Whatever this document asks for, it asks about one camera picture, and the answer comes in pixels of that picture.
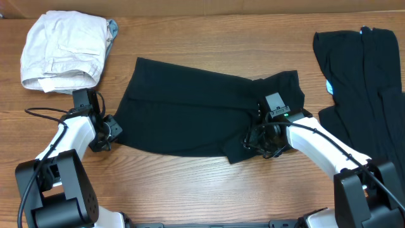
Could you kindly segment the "folded light blue garment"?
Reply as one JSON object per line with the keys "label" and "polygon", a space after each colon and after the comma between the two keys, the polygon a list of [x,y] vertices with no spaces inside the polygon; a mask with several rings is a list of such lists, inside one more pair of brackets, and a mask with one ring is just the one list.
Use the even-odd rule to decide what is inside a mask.
{"label": "folded light blue garment", "polygon": [[111,51],[113,42],[114,42],[116,36],[118,35],[118,31],[119,31],[118,24],[113,19],[109,19],[106,21],[107,21],[108,38],[106,41],[107,47],[106,47],[105,60],[107,60],[107,58],[108,58],[108,55]]}

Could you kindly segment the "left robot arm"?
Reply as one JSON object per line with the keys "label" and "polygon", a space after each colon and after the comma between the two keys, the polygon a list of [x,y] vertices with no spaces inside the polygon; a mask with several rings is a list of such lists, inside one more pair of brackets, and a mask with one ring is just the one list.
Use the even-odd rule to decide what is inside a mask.
{"label": "left robot arm", "polygon": [[105,114],[100,92],[81,89],[72,95],[74,107],[57,120],[58,131],[48,147],[15,169],[21,196],[17,226],[25,220],[33,228],[131,228],[126,214],[99,205],[82,165],[88,148],[111,150],[122,128]]}

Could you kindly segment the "light blue item under pile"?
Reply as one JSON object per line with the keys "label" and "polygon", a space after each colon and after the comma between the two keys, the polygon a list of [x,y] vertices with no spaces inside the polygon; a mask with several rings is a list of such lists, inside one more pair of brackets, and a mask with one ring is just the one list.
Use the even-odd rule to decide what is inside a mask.
{"label": "light blue item under pile", "polygon": [[326,88],[327,88],[327,92],[331,95],[333,95],[333,87],[331,85],[331,83],[327,80],[326,81]]}

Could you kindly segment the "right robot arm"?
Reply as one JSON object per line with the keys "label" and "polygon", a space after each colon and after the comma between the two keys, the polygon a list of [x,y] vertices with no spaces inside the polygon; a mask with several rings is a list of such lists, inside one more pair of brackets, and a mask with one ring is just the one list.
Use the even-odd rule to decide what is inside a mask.
{"label": "right robot arm", "polygon": [[374,161],[337,139],[304,108],[291,110],[279,93],[259,100],[259,122],[243,145],[264,158],[289,149],[306,155],[333,181],[334,208],[323,208],[281,227],[404,227],[404,193],[393,163]]}

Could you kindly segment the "black clothes pile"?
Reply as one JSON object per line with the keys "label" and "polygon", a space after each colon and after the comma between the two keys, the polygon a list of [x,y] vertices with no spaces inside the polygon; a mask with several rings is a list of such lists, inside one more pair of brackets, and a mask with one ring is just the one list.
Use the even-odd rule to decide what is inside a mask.
{"label": "black clothes pile", "polygon": [[335,102],[319,112],[321,125],[356,151],[392,162],[403,184],[404,93],[393,31],[316,33],[313,50]]}

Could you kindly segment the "folded beige shorts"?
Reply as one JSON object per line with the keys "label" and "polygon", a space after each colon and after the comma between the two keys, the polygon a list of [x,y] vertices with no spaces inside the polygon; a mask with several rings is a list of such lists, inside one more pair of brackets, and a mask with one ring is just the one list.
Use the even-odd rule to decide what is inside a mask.
{"label": "folded beige shorts", "polygon": [[41,15],[20,58],[22,86],[66,94],[97,86],[106,63],[106,20],[78,11]]}

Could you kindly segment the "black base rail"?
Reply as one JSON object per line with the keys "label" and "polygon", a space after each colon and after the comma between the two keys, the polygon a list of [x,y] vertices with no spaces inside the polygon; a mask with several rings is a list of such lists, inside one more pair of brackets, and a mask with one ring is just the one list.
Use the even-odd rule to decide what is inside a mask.
{"label": "black base rail", "polygon": [[163,223],[139,223],[132,224],[133,228],[296,228],[298,220],[270,220],[269,222],[242,222],[221,224],[163,224]]}

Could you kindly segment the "black t-shirt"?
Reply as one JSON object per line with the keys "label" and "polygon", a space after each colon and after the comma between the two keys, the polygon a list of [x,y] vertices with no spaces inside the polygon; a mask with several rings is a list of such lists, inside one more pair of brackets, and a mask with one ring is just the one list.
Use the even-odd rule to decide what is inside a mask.
{"label": "black t-shirt", "polygon": [[118,142],[172,156],[225,156],[238,163],[256,156],[243,140],[259,121],[259,102],[278,93],[292,109],[304,93],[296,71],[251,80],[138,58],[115,113]]}

